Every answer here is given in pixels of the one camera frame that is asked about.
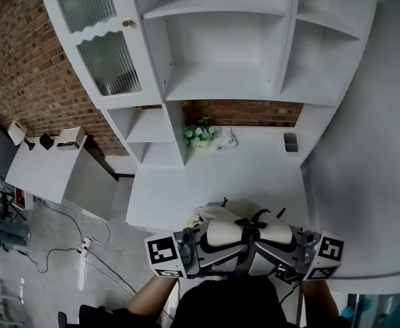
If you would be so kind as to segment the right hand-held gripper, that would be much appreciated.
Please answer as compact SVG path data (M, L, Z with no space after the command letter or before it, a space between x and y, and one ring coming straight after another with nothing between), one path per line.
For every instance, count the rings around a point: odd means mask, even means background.
M344 242L328 232L304 231L295 265L295 244L254 241L249 275L269 275L279 267L294 269L301 281L330 279L341 265Z

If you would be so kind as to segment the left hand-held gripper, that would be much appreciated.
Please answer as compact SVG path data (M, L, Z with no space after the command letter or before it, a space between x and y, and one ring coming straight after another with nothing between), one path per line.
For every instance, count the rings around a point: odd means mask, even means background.
M205 232L205 227L194 227L148 237L145 246L151 270L159 277L185 279L205 277L205 270L234 271L238 257L248 250L248 246L200 244Z

